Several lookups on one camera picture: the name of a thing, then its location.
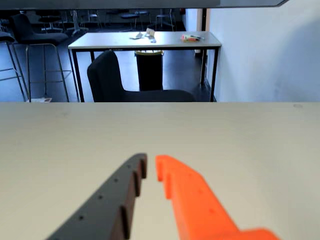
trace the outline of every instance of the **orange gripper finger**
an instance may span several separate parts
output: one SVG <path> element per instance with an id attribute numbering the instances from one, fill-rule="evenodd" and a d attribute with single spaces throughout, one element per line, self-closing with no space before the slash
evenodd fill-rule
<path id="1" fill-rule="evenodd" d="M 156 156 L 158 181 L 172 206 L 180 240 L 277 240 L 265 229 L 240 231 L 204 178 L 167 156 Z"/>

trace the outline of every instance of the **black trash bin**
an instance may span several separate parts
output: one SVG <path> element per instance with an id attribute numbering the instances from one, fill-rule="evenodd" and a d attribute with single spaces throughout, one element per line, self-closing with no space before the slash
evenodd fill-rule
<path id="1" fill-rule="evenodd" d="M 162 90 L 163 71 L 162 50 L 136 51 L 140 91 Z"/>

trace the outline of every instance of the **black table leg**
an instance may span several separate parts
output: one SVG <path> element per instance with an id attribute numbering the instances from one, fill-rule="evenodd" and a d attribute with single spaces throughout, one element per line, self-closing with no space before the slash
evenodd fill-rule
<path id="1" fill-rule="evenodd" d="M 202 67 L 201 67 L 201 85 L 205 84 L 206 61 L 207 61 L 207 49 L 203 49 Z"/>
<path id="2" fill-rule="evenodd" d="M 95 52 L 94 51 L 90 51 L 90 57 L 91 57 L 91 62 L 93 62 L 95 60 Z"/>
<path id="3" fill-rule="evenodd" d="M 214 64 L 213 64 L 213 72 L 212 72 L 210 102 L 213 102 L 215 97 L 214 94 L 215 94 L 215 84 L 216 84 L 216 75 L 217 75 L 218 54 L 219 54 L 219 47 L 214 49 Z"/>
<path id="4" fill-rule="evenodd" d="M 81 101 L 82 103 L 84 103 L 84 102 L 85 102 L 85 98 L 84 98 L 84 92 L 83 92 L 83 90 L 82 90 L 82 84 L 81 84 L 81 79 L 80 79 L 79 65 L 78 65 L 78 59 L 77 59 L 77 52 L 76 52 L 76 50 L 74 50 L 74 49 L 72 49 L 72 57 L 73 57 L 73 63 L 74 63 L 74 70 L 75 70 L 76 80 L 77 80 L 77 83 L 78 83 L 80 101 Z"/>
<path id="5" fill-rule="evenodd" d="M 68 49 L 68 55 L 69 55 L 69 60 L 70 60 L 70 64 L 71 64 L 71 72 L 72 72 L 72 76 L 73 76 L 73 81 L 74 81 L 74 87 L 75 87 L 75 92 L 76 92 L 76 99 L 79 102 L 79 92 L 78 92 L 78 86 L 77 86 L 77 81 L 76 81 L 76 76 L 75 76 L 75 70 L 74 70 L 74 64 L 72 62 L 72 58 L 71 58 L 71 54 L 70 54 L 70 50 Z"/>

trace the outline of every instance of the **white wall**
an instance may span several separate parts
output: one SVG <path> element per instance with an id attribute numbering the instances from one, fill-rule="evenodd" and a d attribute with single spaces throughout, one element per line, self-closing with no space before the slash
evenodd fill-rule
<path id="1" fill-rule="evenodd" d="M 211 9 L 210 31 L 222 43 L 218 102 L 320 101 L 320 0 Z"/>
<path id="2" fill-rule="evenodd" d="M 185 10 L 184 27 L 187 31 L 197 31 L 198 9 L 189 8 Z"/>

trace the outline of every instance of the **table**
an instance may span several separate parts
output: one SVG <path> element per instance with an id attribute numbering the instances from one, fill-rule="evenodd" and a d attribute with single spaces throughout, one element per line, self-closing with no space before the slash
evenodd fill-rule
<path id="1" fill-rule="evenodd" d="M 320 236 L 319 103 L 0 103 L 0 239 L 43 240 L 148 154 L 131 240 L 177 240 L 154 158 L 200 172 L 240 229 Z"/>
<path id="2" fill-rule="evenodd" d="M 132 51 L 132 50 L 203 50 L 202 67 L 201 67 L 201 84 L 205 83 L 205 70 L 207 60 L 207 50 L 214 50 L 214 64 L 212 73 L 212 87 L 210 93 L 210 101 L 214 100 L 216 72 L 218 63 L 218 54 L 221 43 L 216 37 L 208 31 L 157 31 L 155 33 L 156 43 L 151 43 L 145 37 L 138 40 L 130 39 L 135 37 L 138 32 L 97 32 L 86 33 L 75 42 L 68 46 L 72 51 L 75 74 L 79 88 L 79 95 L 81 102 L 84 102 L 84 94 L 82 90 L 77 53 L 90 52 L 91 61 L 95 59 L 95 52 L 106 50 L 113 51 Z M 183 34 L 196 35 L 203 37 L 199 42 L 182 42 L 181 36 Z"/>

